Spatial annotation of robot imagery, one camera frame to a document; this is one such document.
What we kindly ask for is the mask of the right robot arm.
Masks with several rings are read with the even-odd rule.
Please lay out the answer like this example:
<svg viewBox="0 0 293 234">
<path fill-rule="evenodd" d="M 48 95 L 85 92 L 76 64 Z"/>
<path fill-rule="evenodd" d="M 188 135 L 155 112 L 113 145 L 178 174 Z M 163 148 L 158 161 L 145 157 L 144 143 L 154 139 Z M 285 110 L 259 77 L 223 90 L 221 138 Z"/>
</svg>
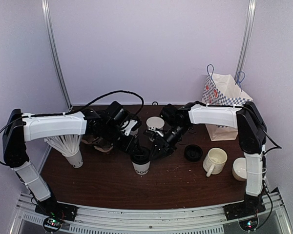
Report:
<svg viewBox="0 0 293 234">
<path fill-rule="evenodd" d="M 248 101 L 242 106 L 207 105 L 199 101 L 176 108 L 168 104 L 160 112 L 170 126 L 162 134 L 146 130 L 153 140 L 149 158 L 157 160 L 174 153 L 176 144 L 193 125 L 210 124 L 234 128 L 238 131 L 239 146 L 246 159 L 247 184 L 241 212 L 251 215 L 262 204 L 263 181 L 266 174 L 266 124 L 256 105 Z"/>
</svg>

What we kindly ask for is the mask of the blue checkered paper bag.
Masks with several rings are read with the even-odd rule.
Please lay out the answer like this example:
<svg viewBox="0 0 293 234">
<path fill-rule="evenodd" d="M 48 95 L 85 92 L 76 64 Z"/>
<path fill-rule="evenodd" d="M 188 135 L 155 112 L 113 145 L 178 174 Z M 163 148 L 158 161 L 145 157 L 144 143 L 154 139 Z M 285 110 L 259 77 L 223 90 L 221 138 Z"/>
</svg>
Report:
<svg viewBox="0 0 293 234">
<path fill-rule="evenodd" d="M 207 78 L 202 95 L 202 102 L 209 105 L 242 106 L 247 101 L 253 101 L 241 87 L 241 80 L 232 75 L 214 73 L 214 66 L 207 66 Z M 221 125 L 206 125 L 211 141 L 235 140 L 238 130 Z"/>
</svg>

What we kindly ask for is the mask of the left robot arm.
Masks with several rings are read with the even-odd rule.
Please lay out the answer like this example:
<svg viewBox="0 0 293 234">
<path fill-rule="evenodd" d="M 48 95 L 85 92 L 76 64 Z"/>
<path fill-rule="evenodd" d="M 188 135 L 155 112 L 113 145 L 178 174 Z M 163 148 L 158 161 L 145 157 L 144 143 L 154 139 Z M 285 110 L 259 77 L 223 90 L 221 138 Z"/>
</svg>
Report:
<svg viewBox="0 0 293 234">
<path fill-rule="evenodd" d="M 149 149 L 140 146 L 132 131 L 141 126 L 140 119 L 114 101 L 98 112 L 85 109 L 70 114 L 25 115 L 20 109 L 12 111 L 2 137 L 3 160 L 13 169 L 37 203 L 49 216 L 61 209 L 51 188 L 40 176 L 26 153 L 26 142 L 40 138 L 92 134 L 102 137 L 120 151 L 140 163 L 149 162 Z"/>
</svg>

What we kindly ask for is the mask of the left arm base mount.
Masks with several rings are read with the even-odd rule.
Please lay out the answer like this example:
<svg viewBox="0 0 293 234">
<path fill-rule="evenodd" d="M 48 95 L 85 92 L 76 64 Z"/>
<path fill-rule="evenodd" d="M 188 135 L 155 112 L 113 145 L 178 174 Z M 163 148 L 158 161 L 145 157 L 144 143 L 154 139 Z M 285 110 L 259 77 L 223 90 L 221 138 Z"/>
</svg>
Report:
<svg viewBox="0 0 293 234">
<path fill-rule="evenodd" d="M 39 201 L 36 197 L 34 197 L 34 199 L 36 201 L 36 213 L 60 220 L 75 220 L 78 210 L 77 206 L 59 203 L 54 194 L 51 194 L 51 197 L 44 201 Z"/>
</svg>

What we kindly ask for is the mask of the white paper cups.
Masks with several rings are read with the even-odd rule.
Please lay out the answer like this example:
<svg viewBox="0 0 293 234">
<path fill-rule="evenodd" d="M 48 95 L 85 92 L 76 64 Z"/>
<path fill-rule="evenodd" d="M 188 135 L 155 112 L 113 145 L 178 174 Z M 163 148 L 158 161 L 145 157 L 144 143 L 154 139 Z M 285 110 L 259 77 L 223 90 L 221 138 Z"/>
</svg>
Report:
<svg viewBox="0 0 293 234">
<path fill-rule="evenodd" d="M 149 117 L 146 120 L 146 125 L 148 130 L 162 130 L 165 125 L 165 121 L 160 117 Z"/>
</svg>

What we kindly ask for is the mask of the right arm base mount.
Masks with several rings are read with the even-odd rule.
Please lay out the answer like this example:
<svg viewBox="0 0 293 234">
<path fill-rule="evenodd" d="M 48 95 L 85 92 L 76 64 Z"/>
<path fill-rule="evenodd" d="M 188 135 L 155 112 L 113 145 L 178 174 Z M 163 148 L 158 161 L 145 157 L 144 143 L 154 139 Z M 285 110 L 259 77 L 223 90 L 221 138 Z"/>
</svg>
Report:
<svg viewBox="0 0 293 234">
<path fill-rule="evenodd" d="M 264 212 L 266 207 L 262 199 L 251 197 L 245 198 L 242 202 L 225 205 L 223 209 L 226 219 L 234 220 Z"/>
</svg>

